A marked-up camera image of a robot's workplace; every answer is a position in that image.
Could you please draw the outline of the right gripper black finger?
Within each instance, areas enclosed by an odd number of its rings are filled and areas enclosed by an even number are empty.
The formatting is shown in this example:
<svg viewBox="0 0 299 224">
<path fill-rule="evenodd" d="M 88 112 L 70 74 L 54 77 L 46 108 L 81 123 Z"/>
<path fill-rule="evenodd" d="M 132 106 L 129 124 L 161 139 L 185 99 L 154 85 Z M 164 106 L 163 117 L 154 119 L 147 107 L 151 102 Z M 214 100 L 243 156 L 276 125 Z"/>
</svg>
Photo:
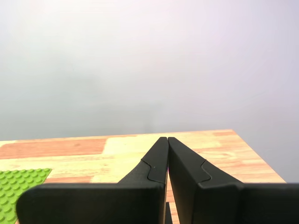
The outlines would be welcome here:
<svg viewBox="0 0 299 224">
<path fill-rule="evenodd" d="M 296 224 L 296 183 L 243 183 L 174 137 L 169 175 L 182 224 Z"/>
<path fill-rule="evenodd" d="M 47 183 L 17 201 L 21 224 L 163 224 L 168 140 L 159 138 L 117 183 Z"/>
</svg>

